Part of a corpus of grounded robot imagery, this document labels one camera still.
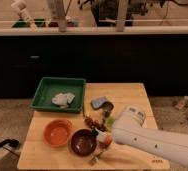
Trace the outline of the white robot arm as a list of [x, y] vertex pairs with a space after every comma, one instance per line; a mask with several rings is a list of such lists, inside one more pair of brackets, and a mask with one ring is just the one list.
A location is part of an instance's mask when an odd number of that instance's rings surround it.
[[145, 119], [142, 109], [126, 106], [112, 125], [114, 142], [188, 167], [188, 134], [144, 128]]

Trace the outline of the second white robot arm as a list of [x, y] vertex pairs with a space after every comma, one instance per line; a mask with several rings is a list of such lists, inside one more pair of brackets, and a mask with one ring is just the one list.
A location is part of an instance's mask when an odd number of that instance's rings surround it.
[[14, 0], [14, 2], [11, 4], [11, 7], [14, 12], [29, 25], [30, 28], [37, 28], [35, 20], [27, 10], [27, 6], [24, 0]]

